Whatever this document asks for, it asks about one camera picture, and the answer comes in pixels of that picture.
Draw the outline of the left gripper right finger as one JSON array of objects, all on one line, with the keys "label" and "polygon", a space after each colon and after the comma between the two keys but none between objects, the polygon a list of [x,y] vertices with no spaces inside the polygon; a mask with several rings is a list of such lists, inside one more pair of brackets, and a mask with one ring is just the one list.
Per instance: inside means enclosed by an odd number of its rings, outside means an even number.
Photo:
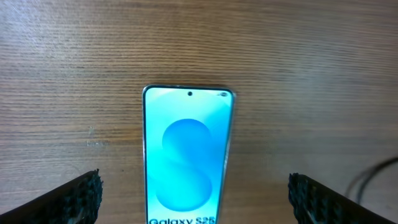
[{"label": "left gripper right finger", "polygon": [[306,175],[290,174],[288,188],[299,224],[394,224]]}]

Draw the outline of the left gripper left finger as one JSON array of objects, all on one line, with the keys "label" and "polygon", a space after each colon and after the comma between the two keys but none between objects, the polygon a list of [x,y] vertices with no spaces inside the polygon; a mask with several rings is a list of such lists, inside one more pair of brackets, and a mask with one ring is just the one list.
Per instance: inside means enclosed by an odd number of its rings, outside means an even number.
[{"label": "left gripper left finger", "polygon": [[102,195],[96,169],[2,214],[1,224],[94,224]]}]

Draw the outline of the turquoise Galaxy smartphone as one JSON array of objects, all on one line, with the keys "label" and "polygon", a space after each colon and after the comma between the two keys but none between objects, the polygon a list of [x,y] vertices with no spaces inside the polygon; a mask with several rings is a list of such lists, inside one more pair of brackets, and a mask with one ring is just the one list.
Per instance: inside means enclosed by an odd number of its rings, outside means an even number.
[{"label": "turquoise Galaxy smartphone", "polygon": [[235,97],[217,86],[143,89],[147,224],[219,222]]}]

